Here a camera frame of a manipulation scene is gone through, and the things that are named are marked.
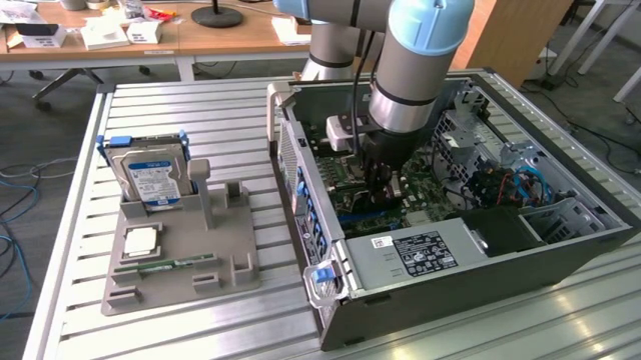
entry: office chair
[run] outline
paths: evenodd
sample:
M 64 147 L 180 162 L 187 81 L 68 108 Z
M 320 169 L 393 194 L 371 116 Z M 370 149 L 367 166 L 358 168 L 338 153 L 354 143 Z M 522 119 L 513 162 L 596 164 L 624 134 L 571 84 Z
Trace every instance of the office chair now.
M 141 65 L 137 66 L 137 71 L 140 71 L 140 74 L 145 76 L 149 76 L 151 74 L 151 70 L 147 66 L 141 66 Z M 76 75 L 84 75 L 91 79 L 91 81 L 95 82 L 96 85 L 104 84 L 103 80 L 99 78 L 99 76 L 88 67 L 68 69 L 64 73 L 61 73 L 61 75 L 56 78 L 56 80 L 49 82 L 47 86 L 41 88 L 41 90 L 36 93 L 36 95 L 31 97 L 33 99 L 36 109 L 44 112 L 51 111 L 51 103 L 45 101 L 40 101 L 40 99 L 43 99 L 47 96 L 47 94 L 49 94 L 55 89 L 57 89 L 61 84 L 64 84 L 67 81 L 73 79 Z M 29 70 L 29 76 L 36 80 L 43 79 L 43 73 L 40 71 Z

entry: power supply label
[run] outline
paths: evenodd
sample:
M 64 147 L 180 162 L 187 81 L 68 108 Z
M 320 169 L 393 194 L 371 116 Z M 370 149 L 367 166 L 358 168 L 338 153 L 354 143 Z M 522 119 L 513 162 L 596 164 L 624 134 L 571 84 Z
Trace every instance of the power supply label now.
M 407 238 L 395 238 L 394 247 L 407 274 L 413 277 L 458 265 L 438 231 Z

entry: aluminum extrusion table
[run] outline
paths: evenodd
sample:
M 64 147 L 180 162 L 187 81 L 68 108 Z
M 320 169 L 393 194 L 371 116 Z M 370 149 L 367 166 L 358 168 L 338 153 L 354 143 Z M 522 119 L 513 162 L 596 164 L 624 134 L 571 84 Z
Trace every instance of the aluminum extrusion table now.
M 497 76 L 482 73 L 609 191 L 641 215 L 640 194 Z M 586 359 L 641 354 L 641 241 L 562 283 L 332 352 L 319 340 L 267 154 L 266 87 L 275 80 L 119 85 L 97 94 L 24 359 Z M 100 314 L 119 186 L 96 134 L 184 130 L 208 158 L 210 187 L 250 189 L 262 287 L 127 313 Z

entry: white table leg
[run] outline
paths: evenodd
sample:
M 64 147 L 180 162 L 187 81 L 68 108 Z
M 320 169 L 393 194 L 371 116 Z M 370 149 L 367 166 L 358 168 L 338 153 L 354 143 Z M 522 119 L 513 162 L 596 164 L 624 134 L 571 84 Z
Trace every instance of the white table leg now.
M 191 65 L 195 63 L 194 56 L 176 56 L 175 60 L 180 81 L 195 81 L 194 69 L 191 68 Z
M 613 97 L 613 100 L 620 103 L 624 101 L 628 94 L 630 94 L 632 89 L 641 83 L 641 67 L 638 68 L 632 78 L 628 80 L 621 90 L 618 90 L 617 95 Z
M 578 73 L 581 75 L 585 75 L 585 73 L 590 70 L 590 67 L 594 64 L 597 58 L 604 53 L 604 50 L 608 47 L 608 44 L 610 43 L 612 38 L 617 35 L 617 33 L 620 32 L 620 29 L 624 27 L 625 23 L 628 22 L 628 19 L 630 19 L 632 14 L 636 12 L 637 7 L 640 6 L 640 2 L 641 0 L 632 2 L 628 9 L 621 13 L 621 16 L 612 24 L 610 30 L 608 30 L 608 33 L 605 34 L 601 41 L 598 42 L 598 45 L 594 48 L 594 50 L 592 50 L 588 60 L 582 63 L 581 67 L 578 68 Z
M 588 29 L 590 28 L 590 25 L 594 22 L 597 16 L 600 15 L 604 7 L 605 7 L 605 0 L 598 0 L 594 6 L 592 7 L 590 13 L 588 14 L 588 16 L 585 16 L 585 20 L 581 22 L 581 25 L 578 26 L 577 31 L 574 32 L 574 35 L 571 35 L 570 41 L 567 41 L 567 45 L 562 48 L 561 55 L 558 55 L 558 58 L 554 60 L 554 64 L 551 65 L 551 68 L 550 68 L 550 75 L 554 75 L 559 72 L 565 61 L 570 57 L 570 54 L 574 51 L 574 48 L 580 44 L 581 38 L 588 32 Z

